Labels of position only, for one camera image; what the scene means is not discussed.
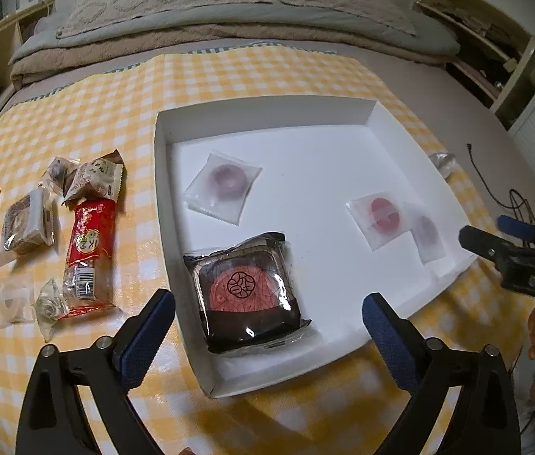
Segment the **clear purple ring cookie packet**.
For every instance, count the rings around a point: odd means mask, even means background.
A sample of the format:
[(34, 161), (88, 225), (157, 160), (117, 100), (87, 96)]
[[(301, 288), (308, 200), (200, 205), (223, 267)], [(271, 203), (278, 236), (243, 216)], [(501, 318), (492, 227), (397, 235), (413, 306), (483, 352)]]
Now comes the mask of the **clear purple ring cookie packet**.
[(262, 168), (211, 152), (183, 192), (189, 210), (237, 226), (249, 192)]

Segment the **green clear candy packet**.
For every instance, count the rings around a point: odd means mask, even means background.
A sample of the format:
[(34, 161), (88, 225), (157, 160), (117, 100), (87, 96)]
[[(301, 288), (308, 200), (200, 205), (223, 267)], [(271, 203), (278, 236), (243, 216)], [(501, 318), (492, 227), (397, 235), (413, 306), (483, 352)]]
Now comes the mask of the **green clear candy packet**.
[(45, 343), (52, 340), (56, 324), (67, 314), (67, 305), (61, 288), (54, 278), (40, 289), (33, 303), (34, 316)]

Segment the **clear beige ring cookie packet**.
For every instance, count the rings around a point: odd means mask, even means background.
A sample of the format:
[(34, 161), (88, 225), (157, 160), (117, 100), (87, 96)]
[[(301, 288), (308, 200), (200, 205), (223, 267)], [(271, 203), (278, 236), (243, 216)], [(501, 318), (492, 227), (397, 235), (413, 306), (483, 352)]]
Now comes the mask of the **clear beige ring cookie packet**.
[(0, 286), (0, 329), (16, 323), (32, 323), (33, 288), (25, 282), (8, 279)]

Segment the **red long snack packet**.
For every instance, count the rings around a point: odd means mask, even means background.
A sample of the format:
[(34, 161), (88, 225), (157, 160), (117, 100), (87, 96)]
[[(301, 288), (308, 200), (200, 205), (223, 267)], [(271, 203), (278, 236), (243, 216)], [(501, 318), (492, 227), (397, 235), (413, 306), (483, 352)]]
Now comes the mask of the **red long snack packet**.
[(116, 203), (106, 198), (75, 207), (63, 278), (63, 319), (114, 307), (115, 216)]

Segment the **small clear dark candy packet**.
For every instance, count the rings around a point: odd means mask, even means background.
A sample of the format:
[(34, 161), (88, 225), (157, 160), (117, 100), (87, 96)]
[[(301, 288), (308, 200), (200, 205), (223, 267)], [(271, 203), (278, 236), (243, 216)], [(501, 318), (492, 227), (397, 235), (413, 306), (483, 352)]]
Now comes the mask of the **small clear dark candy packet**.
[(78, 165), (78, 160), (61, 156), (55, 157), (42, 174), (39, 186), (52, 191), (56, 195), (66, 195), (73, 182)]

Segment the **grey blue duvet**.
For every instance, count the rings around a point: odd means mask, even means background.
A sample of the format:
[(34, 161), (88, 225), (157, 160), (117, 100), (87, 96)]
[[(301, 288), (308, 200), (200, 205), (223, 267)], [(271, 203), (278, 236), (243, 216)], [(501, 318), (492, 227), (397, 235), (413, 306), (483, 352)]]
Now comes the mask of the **grey blue duvet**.
[(237, 30), (248, 27), (285, 26), (295, 30), (325, 31), (324, 42), (332, 42), (334, 34), (344, 33), (368, 41), (366, 47), (376, 52), (402, 55), (412, 52), (420, 58), (450, 58), (460, 45), (455, 35), (437, 20), (423, 13), (409, 11), (409, 32), (389, 27), (369, 17), (359, 17), (328, 8), (300, 7), (282, 3), (245, 3), (201, 6), (181, 10), (165, 10), (146, 16), (127, 17), (112, 23), (85, 24), (70, 16), (61, 27), (42, 31), (31, 37), (12, 55), (16, 62), (39, 50), (72, 48), (121, 37), (166, 30), (189, 29), (198, 25), (231, 26)]

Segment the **beige folded blanket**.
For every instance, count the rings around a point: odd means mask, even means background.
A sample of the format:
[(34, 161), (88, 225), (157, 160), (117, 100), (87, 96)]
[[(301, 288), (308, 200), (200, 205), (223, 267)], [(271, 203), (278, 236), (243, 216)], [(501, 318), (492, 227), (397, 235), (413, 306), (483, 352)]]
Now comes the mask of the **beige folded blanket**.
[(188, 43), (226, 39), (251, 41), (309, 41), (346, 44), (430, 65), (451, 60), (460, 50), (448, 31), (436, 39), (438, 50), (426, 41), (413, 50), (408, 44), (390, 44), (357, 33), (277, 24), (202, 24), (143, 32), (73, 47), (21, 49), (12, 58), (10, 80), (16, 89), (69, 70), (107, 62), (126, 55)]

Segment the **brown snack packet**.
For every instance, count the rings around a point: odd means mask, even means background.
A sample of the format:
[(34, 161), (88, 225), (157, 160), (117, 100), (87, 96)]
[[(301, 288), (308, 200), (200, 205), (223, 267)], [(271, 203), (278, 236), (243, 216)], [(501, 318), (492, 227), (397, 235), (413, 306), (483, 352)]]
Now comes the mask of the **brown snack packet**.
[(104, 197), (118, 200), (124, 174), (124, 162), (119, 151), (115, 149), (104, 155), (102, 161), (102, 184), (105, 188)]

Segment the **dark red mooncake packet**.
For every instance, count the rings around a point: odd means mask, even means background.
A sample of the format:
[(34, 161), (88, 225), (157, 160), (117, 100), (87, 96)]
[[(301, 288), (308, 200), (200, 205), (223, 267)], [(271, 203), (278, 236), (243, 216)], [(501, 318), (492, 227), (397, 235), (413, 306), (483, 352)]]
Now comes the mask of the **dark red mooncake packet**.
[(183, 256), (208, 351), (243, 355), (302, 337), (302, 316), (282, 232), (264, 232), (228, 249)]

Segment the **clear pink ring cookie packet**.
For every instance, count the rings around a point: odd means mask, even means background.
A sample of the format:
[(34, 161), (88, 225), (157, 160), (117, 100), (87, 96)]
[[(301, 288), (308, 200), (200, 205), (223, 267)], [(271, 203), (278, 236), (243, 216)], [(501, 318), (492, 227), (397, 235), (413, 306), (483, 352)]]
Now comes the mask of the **clear pink ring cookie packet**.
[(371, 251), (380, 249), (410, 229), (402, 205), (391, 193), (373, 193), (351, 200), (347, 209)]

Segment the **white wall shelf niche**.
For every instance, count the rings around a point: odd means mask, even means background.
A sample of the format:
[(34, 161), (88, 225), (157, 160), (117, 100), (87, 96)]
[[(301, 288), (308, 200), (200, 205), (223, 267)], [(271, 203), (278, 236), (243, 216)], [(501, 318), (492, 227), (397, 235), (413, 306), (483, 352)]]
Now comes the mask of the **white wall shelf niche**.
[(535, 30), (486, 0), (416, 0), (414, 9), (455, 34), (446, 72), (511, 129), (535, 95)]

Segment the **white cardboard tray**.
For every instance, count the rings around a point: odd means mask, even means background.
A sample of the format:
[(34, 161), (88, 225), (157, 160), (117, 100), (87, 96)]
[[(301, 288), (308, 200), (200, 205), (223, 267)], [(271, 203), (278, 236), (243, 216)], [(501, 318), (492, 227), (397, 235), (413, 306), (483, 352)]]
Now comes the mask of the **white cardboard tray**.
[[(234, 225), (189, 210), (183, 198), (213, 153), (260, 171)], [(474, 261), (458, 243), (468, 222), (461, 203), (378, 101), (246, 97), (162, 111), (154, 160), (162, 252), (184, 347), (212, 399), (269, 387), (342, 358), (368, 341), (361, 317), (368, 294), (382, 294), (400, 316), (409, 317)], [(348, 203), (372, 194), (422, 209), (437, 229), (443, 256), (423, 263), (410, 233), (371, 249)], [(266, 351), (214, 355), (183, 258), (269, 231), (285, 235), (289, 273), (308, 331)]]

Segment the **white boxed mooncake packet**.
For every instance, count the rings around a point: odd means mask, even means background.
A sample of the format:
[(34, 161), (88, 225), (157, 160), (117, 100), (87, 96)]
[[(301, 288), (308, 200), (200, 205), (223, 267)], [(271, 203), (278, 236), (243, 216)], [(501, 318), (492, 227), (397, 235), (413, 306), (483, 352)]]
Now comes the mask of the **white boxed mooncake packet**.
[(6, 210), (0, 236), (0, 267), (55, 243), (52, 196), (37, 187)]

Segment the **white seaweed snack packet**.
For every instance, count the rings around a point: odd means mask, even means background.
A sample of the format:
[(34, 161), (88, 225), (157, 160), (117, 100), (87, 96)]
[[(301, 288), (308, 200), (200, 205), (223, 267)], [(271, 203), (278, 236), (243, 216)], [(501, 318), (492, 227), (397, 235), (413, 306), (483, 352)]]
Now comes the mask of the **white seaweed snack packet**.
[(106, 158), (98, 158), (77, 168), (63, 203), (81, 198), (105, 198), (116, 201), (121, 188), (124, 165)]

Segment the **crumpled clear plastic wrapper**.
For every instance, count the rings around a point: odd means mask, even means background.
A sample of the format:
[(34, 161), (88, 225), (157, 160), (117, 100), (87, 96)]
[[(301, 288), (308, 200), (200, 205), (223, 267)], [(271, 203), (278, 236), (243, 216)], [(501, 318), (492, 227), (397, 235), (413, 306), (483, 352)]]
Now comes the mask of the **crumpled clear plastic wrapper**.
[(434, 167), (437, 168), (437, 171), (439, 171), (439, 174), (444, 180), (451, 176), (455, 169), (455, 165), (457, 164), (455, 154), (449, 152), (435, 152), (429, 155), (429, 160), (433, 163)]

